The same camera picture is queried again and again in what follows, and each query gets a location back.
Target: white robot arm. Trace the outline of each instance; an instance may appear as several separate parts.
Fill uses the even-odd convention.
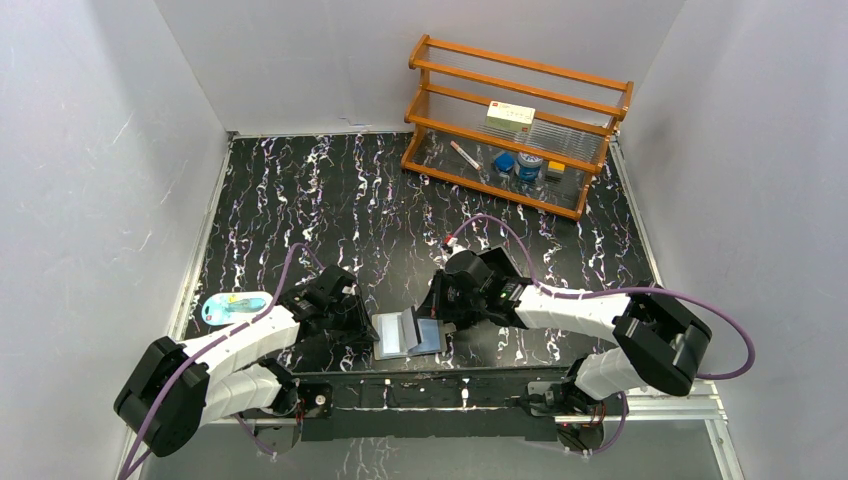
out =
[[[501,248],[476,254],[449,248],[436,272],[419,316],[453,322],[457,328],[488,319],[501,326],[555,328],[613,344],[604,353],[575,362],[562,381],[543,393],[528,390],[516,400],[534,415],[586,413],[610,395],[653,386],[686,395],[711,337],[706,325],[674,299],[659,295],[610,295],[599,299],[560,299],[552,294],[579,291],[533,285],[518,275]],[[202,425],[245,410],[264,408],[290,414],[295,407],[330,408],[313,386],[302,385],[269,353],[305,337],[332,332],[339,342],[378,340],[370,325],[355,277],[336,266],[307,284],[286,291],[261,321],[231,325],[206,337],[178,344],[168,337],[153,342],[115,401],[115,411],[136,432],[155,415],[144,442],[157,456],[184,445]],[[153,408],[177,368],[212,342],[214,348],[189,366],[164,400]],[[304,397],[313,404],[305,405]]]

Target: white enclosure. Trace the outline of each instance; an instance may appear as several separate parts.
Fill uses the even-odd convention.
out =
[[[156,0],[221,123],[259,133],[409,130],[422,34],[636,88],[684,0]]]
[[[846,25],[840,1],[689,1],[622,126],[665,282],[758,347],[719,383],[748,479],[845,478]],[[735,368],[710,324],[704,371]]]
[[[226,135],[152,1],[0,6],[0,477],[110,479]]]

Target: table surface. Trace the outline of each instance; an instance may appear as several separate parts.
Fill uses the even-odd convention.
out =
[[[200,319],[209,296],[273,292],[288,246],[296,242],[308,242],[324,264],[353,271],[369,314],[418,304],[440,266],[441,239],[477,213],[502,218],[522,237],[545,283],[598,290],[652,278],[611,158],[574,222],[403,171],[410,139],[396,133],[234,140],[185,338],[220,328]],[[442,142],[437,135],[430,141]],[[449,146],[442,152],[455,155]],[[497,225],[476,222],[460,242],[475,250],[505,245],[527,272],[520,250],[507,240]],[[296,258],[287,286],[317,273],[305,254]],[[489,322],[448,340],[446,354],[376,361],[370,346],[313,337],[278,360],[296,372],[568,366],[608,346],[576,333]]]
[[[612,430],[612,422],[607,429]],[[703,421],[628,422],[608,451],[585,461],[553,442],[492,438],[358,438],[299,442],[286,451],[287,428],[260,438],[282,450],[275,460],[257,455],[237,424],[208,425],[177,453],[151,456],[144,480],[467,480],[618,479],[719,480]]]

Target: wooden shelf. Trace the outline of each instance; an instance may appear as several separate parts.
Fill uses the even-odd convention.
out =
[[[404,154],[403,168],[569,218],[580,217],[592,177],[600,173],[606,160],[610,135],[627,114],[633,82],[609,80],[428,35],[415,46],[409,67],[421,70],[421,81],[405,115],[408,123],[415,124],[415,135]],[[601,115],[603,122],[592,124],[537,108],[528,132],[492,128],[485,125],[489,103],[506,100],[436,85],[431,74],[555,102],[571,111]],[[469,153],[477,151],[469,141],[494,147],[477,159],[484,171],[471,168],[452,149],[444,151],[431,145],[419,152],[428,130],[443,132],[446,135],[440,138],[455,139]],[[535,182],[523,182],[514,175],[502,177],[492,167],[498,149],[536,155],[547,162]],[[549,181],[544,175],[551,162],[566,167],[561,180]]]

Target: purple cable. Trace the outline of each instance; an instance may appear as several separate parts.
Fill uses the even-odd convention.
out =
[[[236,418],[236,420],[238,420],[239,424],[242,426],[242,428],[244,428],[244,431],[250,436],[250,438],[253,439],[253,443],[255,443],[257,447],[259,447],[259,450],[262,450],[263,452],[268,455],[271,455],[272,457],[277,454],[277,452],[275,452],[273,448],[269,447],[268,444],[266,444],[262,440],[259,440],[259,437],[257,437],[253,433],[253,430],[250,428],[247,422],[244,421],[244,418],[242,418],[241,415],[233,416]]]
[[[618,422],[618,428],[615,429],[615,433],[613,434],[610,441],[601,445],[600,447],[598,447],[597,450],[593,450],[592,451],[593,455],[596,454],[596,453],[605,452],[608,448],[610,448],[612,446],[613,443],[618,441],[618,437],[620,437],[621,432],[624,431],[624,419],[627,418],[627,414],[630,413],[630,405],[627,404],[627,395],[624,392],[619,392],[618,395],[621,397],[621,405],[622,405],[621,421]]]
[[[165,400],[165,396],[168,394],[168,392],[171,391],[171,388],[173,388],[174,384],[177,382],[177,379],[180,378],[183,372],[185,372],[186,369],[188,369],[188,367],[191,366],[198,358],[206,354],[206,352],[212,350],[216,346],[220,345],[227,338],[238,334],[248,326],[258,322],[259,320],[262,320],[263,318],[268,316],[269,313],[271,313],[271,310],[277,304],[277,300],[279,300],[280,295],[283,292],[283,283],[286,280],[286,275],[289,271],[289,265],[291,265],[294,252],[298,248],[306,250],[306,252],[312,257],[312,260],[316,264],[318,264],[319,268],[324,268],[321,262],[318,261],[318,258],[315,256],[315,253],[313,253],[312,250],[310,250],[309,247],[307,247],[305,244],[295,243],[291,247],[289,247],[289,252],[286,255],[286,261],[283,264],[283,275],[280,277],[280,283],[277,284],[277,290],[274,292],[274,297],[268,304],[268,307],[265,308],[265,310],[259,312],[259,314],[257,314],[250,322],[244,322],[243,324],[234,328],[233,331],[230,332],[229,336],[221,335],[220,337],[207,344],[205,347],[201,348],[197,353],[186,359],[186,361],[183,362],[183,364],[180,365],[179,368],[177,368],[173,375],[171,375],[168,381],[165,382],[165,385],[162,387],[162,390],[159,392],[158,395],[156,395],[156,399],[153,400],[153,403],[150,405],[150,410],[147,412],[147,416],[144,417],[144,421],[141,423],[141,427],[136,433],[135,441],[133,441],[132,447],[130,447],[130,452],[127,455],[126,460],[124,460],[124,465],[123,467],[121,467],[121,472],[118,475],[118,480],[127,480],[130,475],[132,475],[133,471],[135,471],[135,469],[137,469],[141,465],[141,463],[144,461],[144,458],[146,458],[146,455],[149,454],[146,452],[142,455],[141,458],[139,458],[138,461],[132,463],[133,458],[135,458],[136,453],[138,453],[138,449],[141,446],[141,442],[144,439],[144,435],[147,433],[147,430],[150,428],[150,424],[153,422],[153,417],[156,415],[156,412],[159,410],[159,407],[162,406],[162,402]]]
[[[742,328],[742,325],[739,325],[739,322],[733,319],[730,315],[721,311],[718,307],[710,305],[706,302],[702,302],[690,295],[681,292],[675,292],[674,290],[666,290],[664,288],[657,287],[623,287],[623,288],[613,288],[610,290],[603,290],[600,292],[587,292],[587,293],[562,293],[557,292],[554,293],[549,290],[545,285],[542,285],[541,282],[536,277],[536,268],[533,265],[533,260],[530,258],[530,252],[527,251],[527,247],[524,246],[524,243],[521,241],[521,237],[518,236],[517,233],[506,224],[503,220],[493,217],[491,215],[486,215],[484,213],[475,215],[459,226],[456,231],[453,233],[453,236],[456,237],[459,235],[465,228],[471,224],[471,222],[475,220],[491,220],[501,227],[503,227],[510,235],[512,235],[515,240],[518,242],[518,246],[521,247],[521,251],[524,253],[524,258],[527,259],[527,268],[530,270],[530,279],[533,281],[533,284],[539,288],[543,293],[550,295],[554,298],[562,298],[565,300],[580,300],[580,299],[590,299],[590,298],[598,298],[605,297],[608,295],[619,295],[619,294],[657,294],[657,295],[667,295],[669,297],[677,298],[678,300],[683,300],[684,302],[691,303],[693,305],[697,305],[702,307],[710,312],[716,314],[722,320],[726,321],[733,327],[738,333],[739,336],[742,337],[742,340],[745,342],[745,347],[748,349],[748,358],[745,360],[745,363],[739,367],[738,369],[727,372],[727,373],[699,373],[698,378],[704,380],[729,380],[731,378],[736,378],[748,370],[754,365],[754,360],[756,359],[756,351],[754,350],[754,341],[751,339],[751,336],[748,335],[748,332]]]

